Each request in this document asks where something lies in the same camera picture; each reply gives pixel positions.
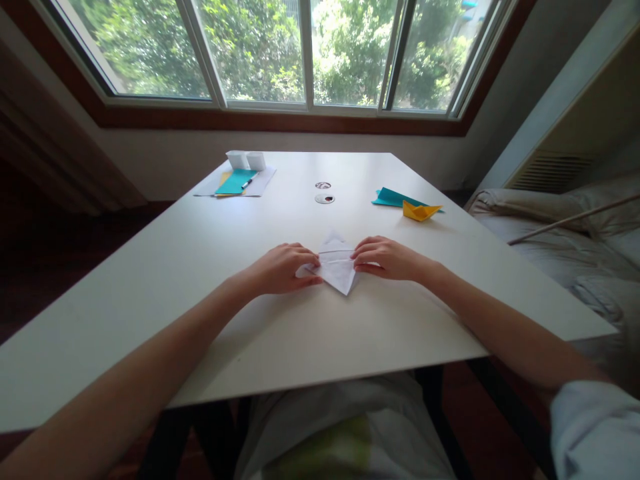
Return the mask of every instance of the tree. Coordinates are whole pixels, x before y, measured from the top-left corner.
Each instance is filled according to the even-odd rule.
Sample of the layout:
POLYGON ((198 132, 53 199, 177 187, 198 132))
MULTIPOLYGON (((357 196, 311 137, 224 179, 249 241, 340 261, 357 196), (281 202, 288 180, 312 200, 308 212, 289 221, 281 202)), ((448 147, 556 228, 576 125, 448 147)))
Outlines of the tree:
MULTIPOLYGON (((127 92, 208 97, 175 0, 70 0, 127 92)), ((304 101, 299 26, 282 0, 196 0, 227 98, 304 101)), ((324 0, 313 12, 316 103, 376 105, 396 0, 324 0)), ((467 41, 446 42, 459 0, 419 0, 396 99, 442 103, 467 41)))
POLYGON ((316 103, 377 105, 395 0, 325 0, 313 12, 316 103))
POLYGON ((403 99, 420 109, 442 108, 443 98, 448 103, 446 98, 451 96, 471 42, 464 37, 455 37, 450 43, 445 41, 460 13, 459 0, 416 3, 395 94, 396 105, 403 99))
POLYGON ((73 0, 73 6, 128 93, 209 96, 175 0, 73 0))
POLYGON ((300 33, 282 1, 201 0, 200 4, 228 97, 304 101, 300 33))

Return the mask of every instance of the white table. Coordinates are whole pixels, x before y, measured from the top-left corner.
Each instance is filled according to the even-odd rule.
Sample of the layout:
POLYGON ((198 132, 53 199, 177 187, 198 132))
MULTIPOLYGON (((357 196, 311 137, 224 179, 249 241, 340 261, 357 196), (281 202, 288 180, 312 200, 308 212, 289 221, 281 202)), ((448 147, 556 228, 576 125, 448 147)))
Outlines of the white table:
MULTIPOLYGON (((615 332, 390 153, 265 152, 265 158, 278 171, 264 196, 186 194, 0 348, 0 431, 42 424, 229 275, 283 242, 317 250, 330 227, 354 246, 368 235, 398 240, 562 339, 615 332), (332 187, 318 190, 320 181, 332 187), (372 205, 382 187, 444 205, 446 213, 418 223, 399 208, 372 205), (336 200, 321 205, 318 193, 336 200)), ((487 354, 424 288, 359 275, 348 297, 322 285, 251 302, 171 404, 487 354)))

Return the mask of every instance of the curtain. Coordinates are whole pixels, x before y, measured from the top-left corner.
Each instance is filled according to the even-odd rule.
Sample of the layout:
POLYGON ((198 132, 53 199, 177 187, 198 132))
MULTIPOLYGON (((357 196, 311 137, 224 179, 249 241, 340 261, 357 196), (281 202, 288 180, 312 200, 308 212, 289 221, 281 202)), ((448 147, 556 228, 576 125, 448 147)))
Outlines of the curtain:
POLYGON ((146 200, 13 54, 0 44, 0 156, 72 213, 146 200))

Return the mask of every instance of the pen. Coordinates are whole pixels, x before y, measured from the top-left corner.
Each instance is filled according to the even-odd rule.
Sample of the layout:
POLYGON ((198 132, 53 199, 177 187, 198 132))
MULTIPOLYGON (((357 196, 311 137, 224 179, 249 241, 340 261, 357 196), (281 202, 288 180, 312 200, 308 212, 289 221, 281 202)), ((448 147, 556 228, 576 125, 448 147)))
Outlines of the pen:
POLYGON ((247 180, 246 182, 244 182, 244 184, 242 185, 242 190, 244 190, 245 188, 247 188, 249 186, 249 184, 253 181, 254 178, 256 178, 258 176, 258 173, 256 173, 254 176, 252 176, 249 180, 247 180))

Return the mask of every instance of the hand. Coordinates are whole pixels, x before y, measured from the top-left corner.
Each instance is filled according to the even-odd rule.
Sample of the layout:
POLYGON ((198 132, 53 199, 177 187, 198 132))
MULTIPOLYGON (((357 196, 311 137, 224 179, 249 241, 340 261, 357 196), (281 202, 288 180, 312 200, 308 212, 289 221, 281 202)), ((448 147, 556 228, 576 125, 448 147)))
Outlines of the hand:
POLYGON ((437 263, 386 237, 367 237, 351 258, 356 271, 392 280, 422 283, 425 273, 437 263))
POLYGON ((322 278, 317 275, 295 276, 298 268, 306 263, 320 266, 318 256, 311 250, 299 243, 283 243, 269 250, 238 276, 256 297, 266 293, 288 293, 322 283, 322 278))

